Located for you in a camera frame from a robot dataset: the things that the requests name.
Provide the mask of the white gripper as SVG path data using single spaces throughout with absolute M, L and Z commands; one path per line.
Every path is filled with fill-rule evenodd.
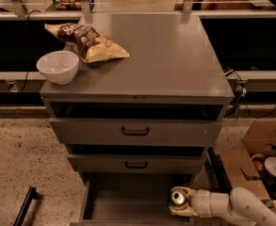
M 191 196 L 190 207 L 188 204 L 184 204 L 181 206 L 178 205 L 170 205 L 169 209 L 173 215 L 181 216 L 181 217 L 196 217 L 197 215 L 200 218 L 211 218 L 213 217 L 211 212 L 211 192 L 208 190 L 194 190 L 190 187 L 185 186 L 175 186 L 170 192 L 173 193 L 175 191 L 181 191 L 185 193 L 187 196 Z

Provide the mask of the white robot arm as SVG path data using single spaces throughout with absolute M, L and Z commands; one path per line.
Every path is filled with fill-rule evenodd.
M 170 190 L 169 209 L 173 215 L 223 218 L 235 226 L 276 226 L 276 213 L 244 187 L 227 194 L 176 186 Z

